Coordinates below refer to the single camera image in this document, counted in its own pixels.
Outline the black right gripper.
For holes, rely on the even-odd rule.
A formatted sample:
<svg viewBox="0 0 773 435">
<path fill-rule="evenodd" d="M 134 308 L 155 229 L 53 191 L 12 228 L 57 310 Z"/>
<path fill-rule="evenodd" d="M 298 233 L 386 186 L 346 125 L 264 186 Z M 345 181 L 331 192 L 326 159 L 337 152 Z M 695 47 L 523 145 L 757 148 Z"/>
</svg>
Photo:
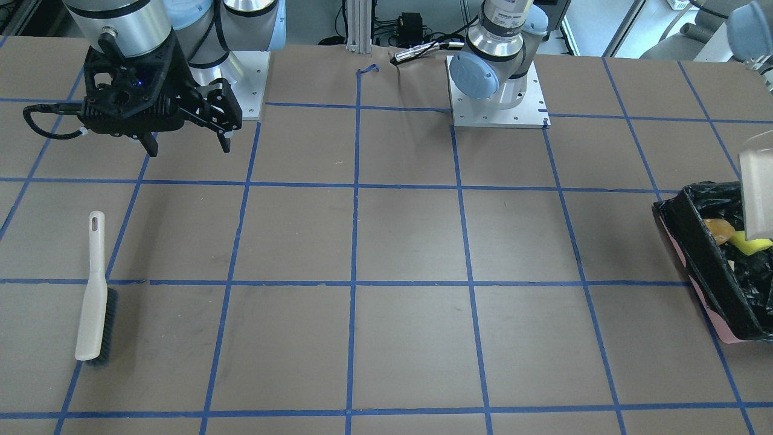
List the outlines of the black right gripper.
<svg viewBox="0 0 773 435">
<path fill-rule="evenodd" d="M 85 60 L 86 95 L 79 119 L 99 134 L 133 136 L 149 157 L 158 156 L 157 132 L 185 121 L 216 133 L 223 152 L 241 129 L 243 114 L 229 80 L 198 86 L 176 33 L 154 50 L 129 57 L 117 31 L 104 30 Z"/>
</svg>

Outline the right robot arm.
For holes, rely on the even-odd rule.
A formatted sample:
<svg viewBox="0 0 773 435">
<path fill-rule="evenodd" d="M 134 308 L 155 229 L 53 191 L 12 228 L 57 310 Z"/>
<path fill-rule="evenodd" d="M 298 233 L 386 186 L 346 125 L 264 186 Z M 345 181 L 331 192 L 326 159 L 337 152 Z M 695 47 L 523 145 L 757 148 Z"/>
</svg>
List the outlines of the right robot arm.
<svg viewBox="0 0 773 435">
<path fill-rule="evenodd" d="M 160 132 L 188 122 L 213 132 L 222 151 L 249 115 L 255 74 L 239 52 L 286 42 L 284 1 L 66 1 L 89 42 L 85 134 L 124 136 L 156 156 Z"/>
</svg>

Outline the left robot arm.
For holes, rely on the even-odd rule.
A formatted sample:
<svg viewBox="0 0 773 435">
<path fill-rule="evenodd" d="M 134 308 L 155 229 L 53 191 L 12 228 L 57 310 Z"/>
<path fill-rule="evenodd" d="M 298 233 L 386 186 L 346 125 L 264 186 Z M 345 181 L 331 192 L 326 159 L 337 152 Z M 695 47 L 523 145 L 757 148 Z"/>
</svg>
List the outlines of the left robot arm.
<svg viewBox="0 0 773 435">
<path fill-rule="evenodd" d="M 484 1 L 466 44 L 448 66 L 456 88 L 497 109 L 519 105 L 549 19 L 531 1 Z"/>
</svg>

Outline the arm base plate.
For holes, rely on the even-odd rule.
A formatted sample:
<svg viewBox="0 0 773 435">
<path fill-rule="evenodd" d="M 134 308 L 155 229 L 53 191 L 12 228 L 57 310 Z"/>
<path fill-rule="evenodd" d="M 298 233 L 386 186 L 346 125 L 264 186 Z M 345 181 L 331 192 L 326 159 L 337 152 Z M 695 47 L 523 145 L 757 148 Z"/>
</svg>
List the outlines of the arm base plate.
<svg viewBox="0 0 773 435">
<path fill-rule="evenodd" d="M 239 102 L 244 121 L 259 121 L 265 102 L 271 53 L 268 51 L 232 51 L 220 64 L 202 69 L 204 84 L 216 78 L 229 80 Z"/>
<path fill-rule="evenodd" d="M 462 127 L 543 129 L 551 124 L 535 64 L 517 78 L 461 52 L 447 56 L 448 90 L 454 124 Z"/>
</svg>

